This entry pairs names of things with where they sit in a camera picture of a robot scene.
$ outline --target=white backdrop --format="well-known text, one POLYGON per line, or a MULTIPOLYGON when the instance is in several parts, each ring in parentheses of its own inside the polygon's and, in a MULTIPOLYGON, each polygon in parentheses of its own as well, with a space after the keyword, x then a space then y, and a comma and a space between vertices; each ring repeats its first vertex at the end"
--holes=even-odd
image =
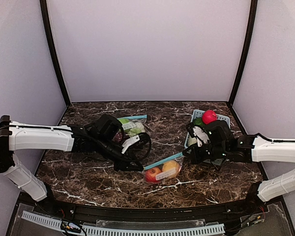
MULTIPOLYGON (((295 0, 258 1, 234 108, 249 134, 295 138, 295 0)), ((265 162, 269 178, 295 164, 265 162)), ((285 195, 295 226, 295 192, 285 195)))
MULTIPOLYGON (((0 1, 0 117, 55 125, 65 110, 40 13, 39 0, 0 1)), ((19 151, 35 172, 42 151, 19 151)), ((0 236, 5 235, 20 190, 0 175, 0 236)))
POLYGON ((229 98, 249 0, 49 0, 73 102, 229 98))

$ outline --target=red ball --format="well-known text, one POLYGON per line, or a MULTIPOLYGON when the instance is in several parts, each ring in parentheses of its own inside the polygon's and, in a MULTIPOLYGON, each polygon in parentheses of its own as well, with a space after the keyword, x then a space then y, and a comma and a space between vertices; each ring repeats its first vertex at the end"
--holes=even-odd
POLYGON ((211 122, 216 120, 217 120, 217 115, 212 110, 207 110, 202 116, 202 121, 204 124, 210 124, 211 122))

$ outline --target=blue zipper seal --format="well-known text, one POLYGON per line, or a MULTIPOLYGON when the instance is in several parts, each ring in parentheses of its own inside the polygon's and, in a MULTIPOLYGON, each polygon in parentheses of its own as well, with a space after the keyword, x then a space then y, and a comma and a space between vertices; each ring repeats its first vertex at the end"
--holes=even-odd
POLYGON ((133 117, 121 117, 118 119, 147 119, 148 116, 147 115, 143 115, 143 116, 133 116, 133 117))
POLYGON ((151 169, 151 168, 153 168, 153 167, 155 167, 155 166, 158 166, 158 165, 164 164, 164 163, 167 162, 167 161, 174 160, 174 159, 176 159, 176 158, 178 158, 178 157, 181 157, 181 156, 183 156, 183 155, 182 155, 182 152, 179 152, 179 153, 177 153, 177 154, 175 154, 175 155, 172 155, 172 156, 166 157, 166 158, 163 159, 163 160, 160 160, 160 161, 155 162, 155 163, 153 163, 153 164, 151 164, 151 165, 145 166, 145 167, 144 167, 144 171, 146 171, 146 170, 148 170, 148 169, 151 169))

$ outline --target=white cable tray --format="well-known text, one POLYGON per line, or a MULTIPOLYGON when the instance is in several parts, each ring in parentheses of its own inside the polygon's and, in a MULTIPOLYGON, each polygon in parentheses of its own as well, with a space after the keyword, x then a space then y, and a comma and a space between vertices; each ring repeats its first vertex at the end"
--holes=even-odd
MULTIPOLYGON (((25 210, 23 211, 22 219, 52 230, 62 231, 60 229, 61 220, 41 216, 25 210)), ((83 225, 82 228, 87 232, 88 236, 213 236, 225 233, 224 224, 179 230, 119 230, 86 225, 83 225)))

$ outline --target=orange apple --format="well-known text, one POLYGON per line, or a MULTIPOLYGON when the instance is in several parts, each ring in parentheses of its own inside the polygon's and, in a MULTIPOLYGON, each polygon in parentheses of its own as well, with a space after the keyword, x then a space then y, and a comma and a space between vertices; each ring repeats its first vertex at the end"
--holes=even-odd
POLYGON ((165 162, 163 165, 163 168, 162 168, 162 172, 169 171, 173 168, 176 168, 176 173, 169 176, 168 178, 174 178, 179 174, 180 169, 181 169, 181 165, 178 162, 176 162, 176 161, 165 162))
POLYGON ((162 171, 158 167, 153 167, 145 171, 145 181, 147 183, 160 183, 161 181, 156 180, 156 175, 159 173, 162 173, 162 171))

